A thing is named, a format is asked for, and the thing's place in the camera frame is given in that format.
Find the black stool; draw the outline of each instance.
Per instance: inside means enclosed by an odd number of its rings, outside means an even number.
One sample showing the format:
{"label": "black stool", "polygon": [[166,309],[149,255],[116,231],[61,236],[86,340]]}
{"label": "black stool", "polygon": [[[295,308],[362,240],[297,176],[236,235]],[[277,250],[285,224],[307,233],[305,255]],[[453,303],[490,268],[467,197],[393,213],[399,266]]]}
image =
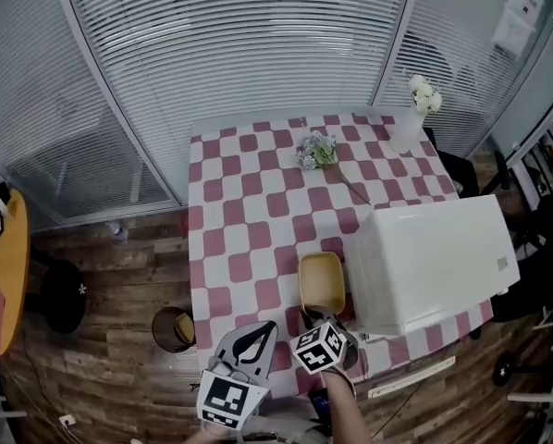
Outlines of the black stool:
{"label": "black stool", "polygon": [[70,334],[85,315],[86,288],[80,270],[67,260],[56,260],[30,247],[30,258],[48,267],[40,294],[27,293],[24,310],[44,316],[59,334]]}

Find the yellow table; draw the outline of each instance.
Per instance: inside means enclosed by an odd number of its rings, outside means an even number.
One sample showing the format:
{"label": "yellow table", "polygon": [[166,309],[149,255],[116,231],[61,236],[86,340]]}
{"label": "yellow table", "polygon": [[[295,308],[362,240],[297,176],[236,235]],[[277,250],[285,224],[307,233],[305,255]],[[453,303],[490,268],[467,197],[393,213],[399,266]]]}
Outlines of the yellow table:
{"label": "yellow table", "polygon": [[10,217],[4,217],[4,232],[0,237],[0,290],[6,298],[1,327],[2,355],[11,345],[18,329],[30,261],[28,213],[24,199],[18,191],[11,190],[7,210]]}

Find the table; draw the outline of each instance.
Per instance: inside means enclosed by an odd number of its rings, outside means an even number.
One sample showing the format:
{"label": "table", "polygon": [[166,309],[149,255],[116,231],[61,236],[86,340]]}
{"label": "table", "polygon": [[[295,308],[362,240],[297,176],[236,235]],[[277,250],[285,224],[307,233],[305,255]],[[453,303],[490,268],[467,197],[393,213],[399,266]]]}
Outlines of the table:
{"label": "table", "polygon": [[18,191],[11,190],[7,210],[10,217],[4,218],[5,229],[0,237],[0,290],[6,299],[1,327],[1,354],[7,351],[16,335],[30,261],[28,213]]}
{"label": "table", "polygon": [[[299,258],[330,251],[343,259],[344,239],[371,208],[458,197],[424,133],[407,154],[389,148],[388,130],[394,125],[394,118],[386,116],[300,117],[191,138],[190,283],[201,369],[226,332],[274,320],[272,396],[305,393],[320,380],[307,375],[289,349],[289,341],[300,335]],[[336,136],[340,169],[371,206],[336,174],[299,169],[296,149],[311,130]],[[356,334],[360,360],[349,375],[359,381],[406,364],[491,317],[486,301],[406,336]]]}

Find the flower vase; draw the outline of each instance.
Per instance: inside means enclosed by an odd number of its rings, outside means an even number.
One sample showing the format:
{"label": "flower vase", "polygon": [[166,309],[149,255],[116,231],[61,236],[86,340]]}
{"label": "flower vase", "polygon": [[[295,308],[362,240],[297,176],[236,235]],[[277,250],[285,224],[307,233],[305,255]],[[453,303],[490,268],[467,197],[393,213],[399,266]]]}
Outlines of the flower vase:
{"label": "flower vase", "polygon": [[407,110],[404,116],[400,118],[399,124],[390,130],[390,148],[397,154],[409,152],[418,142],[423,131],[425,117],[426,113],[423,114],[416,110],[416,105]]}

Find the wooden floor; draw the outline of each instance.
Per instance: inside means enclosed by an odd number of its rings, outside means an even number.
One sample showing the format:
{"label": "wooden floor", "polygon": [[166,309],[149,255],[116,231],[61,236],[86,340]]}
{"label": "wooden floor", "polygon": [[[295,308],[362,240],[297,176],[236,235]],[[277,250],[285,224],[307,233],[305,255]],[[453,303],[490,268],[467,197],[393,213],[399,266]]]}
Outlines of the wooden floor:
{"label": "wooden floor", "polygon": [[[164,214],[127,220],[125,240],[115,239],[105,225],[33,240],[34,246],[84,271],[89,306],[72,337],[57,336],[39,316],[24,315],[22,333],[0,363],[10,404],[29,413],[18,420],[20,443],[65,442],[57,418],[67,413],[77,417],[72,429],[86,444],[132,437],[179,443],[196,428],[196,391],[190,391],[199,377],[196,351],[164,352],[151,335],[159,309],[190,303],[187,240],[180,225],[178,213]],[[34,265],[32,273],[30,287],[35,288],[42,272]],[[410,365],[420,368],[457,355],[455,366],[420,386],[368,400],[367,390],[388,376],[360,385],[360,406],[373,441],[515,442],[532,423],[525,419],[530,408],[507,402],[507,393],[547,389],[550,377],[516,376],[505,388],[495,388],[490,377],[507,349],[527,360],[549,360],[549,338],[531,332],[534,321],[485,325],[480,340],[465,339]]]}
{"label": "wooden floor", "polygon": [[[489,142],[484,142],[470,157],[478,179],[478,188],[482,190],[498,173],[497,160]],[[493,192],[498,199],[500,210],[513,221],[525,216],[525,201],[519,192],[514,179],[511,179],[508,189],[498,186]]]}

